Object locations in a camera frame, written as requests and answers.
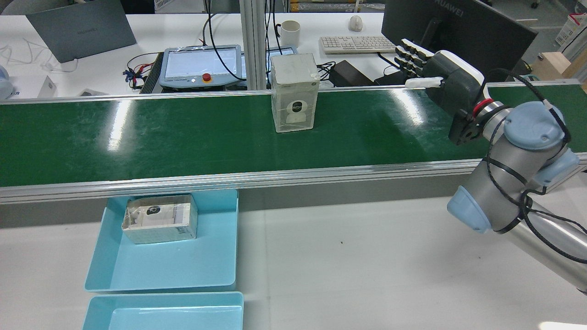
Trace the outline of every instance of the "blue joint cap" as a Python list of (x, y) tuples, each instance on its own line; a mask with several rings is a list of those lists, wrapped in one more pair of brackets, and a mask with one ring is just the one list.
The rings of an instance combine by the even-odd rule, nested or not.
[(479, 204), (462, 186), (458, 187), (446, 208), (455, 218), (480, 234), (491, 229), (491, 224)]
[(554, 163), (538, 171), (534, 176), (534, 181), (548, 187), (564, 179), (577, 166), (579, 166), (579, 157), (569, 148)]
[[(504, 122), (504, 134), (515, 146), (526, 150), (548, 149), (565, 136), (561, 127), (540, 101), (526, 102), (512, 109)], [(561, 112), (554, 111), (562, 119)]]

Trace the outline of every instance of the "huawei logo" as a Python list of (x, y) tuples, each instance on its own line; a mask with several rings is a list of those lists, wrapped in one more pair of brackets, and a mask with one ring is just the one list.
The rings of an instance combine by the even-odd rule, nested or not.
[(87, 30), (81, 30), (81, 31), (78, 31), (78, 32), (77, 32), (77, 34), (79, 34), (79, 35), (84, 35), (84, 34), (86, 34), (86, 33), (90, 33), (90, 32), (96, 32), (96, 31), (98, 31), (98, 29), (96, 29), (96, 28), (91, 28), (91, 29), (87, 29)]

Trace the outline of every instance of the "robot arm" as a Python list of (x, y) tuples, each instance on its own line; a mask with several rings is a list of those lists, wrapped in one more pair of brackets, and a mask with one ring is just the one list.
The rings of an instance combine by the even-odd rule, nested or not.
[(407, 40), (396, 51), (402, 70), (415, 78), (406, 87), (426, 87), (430, 99), (453, 116), (453, 143), (481, 136), (490, 141), (487, 155), (448, 203), (449, 212), (479, 233), (505, 235), (587, 294), (587, 232), (527, 196), (579, 164), (566, 145), (560, 112), (547, 100), (515, 108), (492, 100), (483, 75), (448, 51), (432, 54)]

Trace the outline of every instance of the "computer mouse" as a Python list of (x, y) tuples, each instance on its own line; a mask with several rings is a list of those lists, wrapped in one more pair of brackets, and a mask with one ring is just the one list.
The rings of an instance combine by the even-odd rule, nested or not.
[(363, 20), (361, 16), (353, 16), (349, 21), (349, 30), (359, 32), (363, 29)]

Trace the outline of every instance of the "green conveyor belt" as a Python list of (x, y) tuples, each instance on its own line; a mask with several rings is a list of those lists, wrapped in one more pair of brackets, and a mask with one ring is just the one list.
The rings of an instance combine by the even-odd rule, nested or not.
[[(587, 95), (540, 86), (587, 151)], [(494, 87), (495, 100), (535, 100)], [(423, 90), (320, 93), (312, 130), (276, 133), (269, 95), (0, 105), (0, 187), (475, 159)]]

